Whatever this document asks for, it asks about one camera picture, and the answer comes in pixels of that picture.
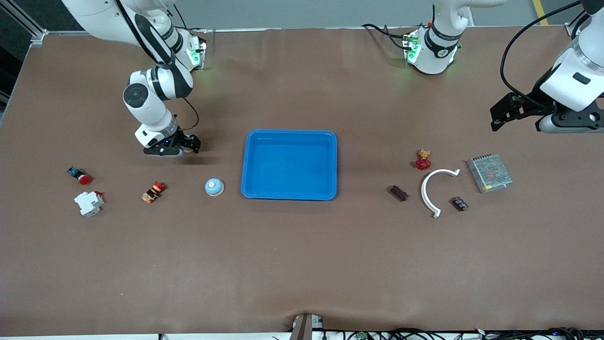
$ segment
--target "table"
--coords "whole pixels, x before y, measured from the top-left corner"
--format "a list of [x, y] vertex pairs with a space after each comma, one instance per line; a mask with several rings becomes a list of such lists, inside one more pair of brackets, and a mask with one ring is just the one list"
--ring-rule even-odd
[[[121, 94], [152, 65], [143, 51], [47, 36], [0, 129], [0, 335], [275, 332], [303, 312], [331, 329], [604, 328], [601, 136], [540, 134], [530, 119], [490, 130], [517, 31], [469, 28], [438, 76], [404, 66], [374, 31], [207, 34], [189, 97], [203, 151], [181, 159], [147, 157], [133, 136]], [[507, 75], [528, 91], [569, 38], [525, 35]], [[167, 106], [194, 121], [183, 100]], [[333, 131], [336, 198], [244, 198], [256, 128]], [[420, 197], [427, 172], [411, 165], [420, 148], [434, 169], [461, 169], [429, 183], [438, 219]], [[488, 153], [514, 183], [480, 194], [464, 161]], [[92, 184], [66, 174], [72, 165]], [[204, 193], [211, 177], [225, 183], [219, 197]], [[147, 204], [156, 180], [169, 188]], [[106, 204], [85, 218], [73, 198], [91, 190]]]

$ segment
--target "blue tray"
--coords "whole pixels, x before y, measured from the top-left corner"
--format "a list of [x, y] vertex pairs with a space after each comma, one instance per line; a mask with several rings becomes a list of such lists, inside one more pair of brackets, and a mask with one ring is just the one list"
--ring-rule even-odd
[[252, 130], [241, 193], [273, 200], [331, 200], [338, 190], [338, 141], [330, 131]]

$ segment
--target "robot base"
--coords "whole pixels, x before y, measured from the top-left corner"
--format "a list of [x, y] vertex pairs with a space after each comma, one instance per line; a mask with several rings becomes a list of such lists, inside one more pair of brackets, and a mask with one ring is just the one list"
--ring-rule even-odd
[[175, 51], [178, 60], [187, 67], [189, 72], [203, 70], [206, 41], [182, 28], [177, 28], [176, 31], [182, 36], [182, 47]]
[[405, 51], [405, 63], [425, 74], [439, 74], [453, 62], [457, 47], [447, 57], [438, 58], [434, 56], [434, 52], [426, 47], [424, 37], [427, 31], [427, 28], [420, 27], [418, 30], [405, 35], [403, 46], [410, 48], [409, 51]]

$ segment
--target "white plastic arc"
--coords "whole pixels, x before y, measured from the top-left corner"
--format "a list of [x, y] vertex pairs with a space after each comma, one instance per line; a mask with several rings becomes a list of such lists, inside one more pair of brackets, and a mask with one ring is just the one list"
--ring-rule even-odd
[[426, 192], [426, 185], [428, 184], [428, 180], [430, 179], [430, 177], [432, 177], [435, 174], [448, 174], [450, 176], [457, 176], [459, 174], [459, 169], [455, 170], [455, 171], [451, 171], [451, 170], [447, 170], [447, 169], [439, 169], [439, 170], [434, 170], [432, 172], [430, 172], [426, 178], [423, 179], [422, 182], [422, 199], [424, 204], [426, 204], [426, 206], [433, 211], [434, 213], [434, 218], [438, 218], [440, 216], [440, 209], [437, 208], [432, 201], [428, 198], [428, 193]]

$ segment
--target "small connector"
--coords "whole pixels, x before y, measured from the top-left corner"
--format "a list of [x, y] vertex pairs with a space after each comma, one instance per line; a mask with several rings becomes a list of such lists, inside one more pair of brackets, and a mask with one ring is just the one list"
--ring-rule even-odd
[[467, 203], [462, 200], [459, 196], [454, 197], [451, 200], [451, 204], [453, 204], [455, 208], [457, 208], [457, 210], [459, 211], [466, 211], [469, 208], [469, 205], [467, 205]]
[[396, 197], [398, 198], [400, 201], [407, 201], [407, 199], [409, 198], [409, 194], [407, 194], [406, 192], [404, 192], [403, 190], [401, 190], [401, 188], [399, 188], [396, 185], [393, 185], [390, 188], [390, 192]]

